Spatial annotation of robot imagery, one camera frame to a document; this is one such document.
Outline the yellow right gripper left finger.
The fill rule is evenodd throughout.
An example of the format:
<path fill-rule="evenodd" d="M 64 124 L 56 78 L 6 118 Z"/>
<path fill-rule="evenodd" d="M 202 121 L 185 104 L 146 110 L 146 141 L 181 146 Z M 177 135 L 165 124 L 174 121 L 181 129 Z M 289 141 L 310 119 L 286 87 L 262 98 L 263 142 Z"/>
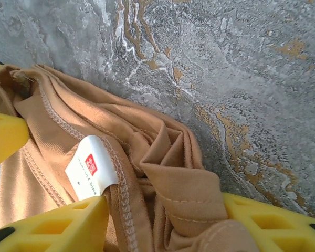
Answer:
<path fill-rule="evenodd" d="M 102 251 L 107 225 L 105 197 L 91 197 L 1 228 L 0 252 Z"/>

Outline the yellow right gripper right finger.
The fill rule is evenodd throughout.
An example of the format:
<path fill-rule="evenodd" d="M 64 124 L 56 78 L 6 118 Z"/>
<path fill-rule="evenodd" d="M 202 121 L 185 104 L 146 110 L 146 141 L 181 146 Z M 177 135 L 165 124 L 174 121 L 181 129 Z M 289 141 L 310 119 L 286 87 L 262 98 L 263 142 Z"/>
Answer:
<path fill-rule="evenodd" d="M 260 251 L 315 251 L 315 218 L 224 193 L 231 219 L 241 222 Z"/>

